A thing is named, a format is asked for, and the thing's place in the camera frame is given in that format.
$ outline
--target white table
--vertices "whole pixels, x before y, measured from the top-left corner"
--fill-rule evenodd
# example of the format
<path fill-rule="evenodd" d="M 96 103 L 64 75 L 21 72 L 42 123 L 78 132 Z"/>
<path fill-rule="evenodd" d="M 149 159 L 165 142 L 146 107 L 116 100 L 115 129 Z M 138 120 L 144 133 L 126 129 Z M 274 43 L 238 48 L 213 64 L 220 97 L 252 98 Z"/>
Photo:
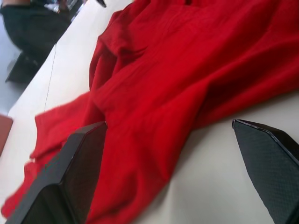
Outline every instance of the white table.
<path fill-rule="evenodd" d="M 95 0 L 87 2 L 10 110 L 14 124 L 0 157 L 0 205 L 23 181 L 23 166 L 36 143 L 34 116 L 88 91 L 89 63 L 97 37 L 112 13 L 130 0 L 106 2 L 106 9 Z M 170 185 L 136 223 L 273 224 L 248 177 L 231 120 L 268 124 L 299 142 L 298 115 L 299 93 L 294 92 L 194 131 Z"/>

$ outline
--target red cloth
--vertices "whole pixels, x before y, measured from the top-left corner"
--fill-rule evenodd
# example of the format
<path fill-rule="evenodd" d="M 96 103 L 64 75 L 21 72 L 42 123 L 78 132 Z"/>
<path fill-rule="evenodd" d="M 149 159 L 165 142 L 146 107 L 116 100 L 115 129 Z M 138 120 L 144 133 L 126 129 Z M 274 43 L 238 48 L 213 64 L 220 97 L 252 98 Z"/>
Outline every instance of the red cloth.
<path fill-rule="evenodd" d="M 192 129 L 299 87 L 298 0 L 186 2 L 137 0 L 112 16 L 90 92 L 36 117 L 36 161 L 4 216 L 71 132 L 106 120 L 87 223 L 128 223 L 169 182 Z"/>

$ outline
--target brown object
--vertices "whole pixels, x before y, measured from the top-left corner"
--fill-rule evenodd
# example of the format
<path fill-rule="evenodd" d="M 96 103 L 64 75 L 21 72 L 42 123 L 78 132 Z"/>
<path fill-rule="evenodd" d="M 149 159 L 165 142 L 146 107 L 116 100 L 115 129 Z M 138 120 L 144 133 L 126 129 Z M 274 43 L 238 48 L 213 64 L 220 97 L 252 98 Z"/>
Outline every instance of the brown object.
<path fill-rule="evenodd" d="M 13 120 L 6 116 L 0 115 L 0 156 L 5 146 L 9 131 L 13 125 Z"/>

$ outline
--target black pants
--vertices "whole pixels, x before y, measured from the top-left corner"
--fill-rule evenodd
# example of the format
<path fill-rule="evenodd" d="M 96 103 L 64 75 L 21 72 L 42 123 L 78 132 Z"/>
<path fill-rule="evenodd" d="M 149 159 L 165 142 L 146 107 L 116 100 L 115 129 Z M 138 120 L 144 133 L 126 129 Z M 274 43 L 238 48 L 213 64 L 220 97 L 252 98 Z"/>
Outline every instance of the black pants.
<path fill-rule="evenodd" d="M 4 6 L 0 9 L 12 42 L 40 65 L 70 25 L 70 20 L 42 5 Z"/>

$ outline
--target red garment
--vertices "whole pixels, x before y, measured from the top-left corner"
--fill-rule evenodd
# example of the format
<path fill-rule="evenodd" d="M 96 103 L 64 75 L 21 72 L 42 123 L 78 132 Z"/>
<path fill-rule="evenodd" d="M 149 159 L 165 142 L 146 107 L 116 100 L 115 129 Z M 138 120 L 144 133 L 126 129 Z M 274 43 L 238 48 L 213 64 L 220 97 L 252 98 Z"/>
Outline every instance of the red garment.
<path fill-rule="evenodd" d="M 88 224 L 132 221 L 169 182 L 192 129 L 299 87 L 298 0 L 184 2 L 137 0 L 115 13 L 91 61 L 90 92 L 36 118 L 31 170 L 76 128 L 107 121 Z"/>

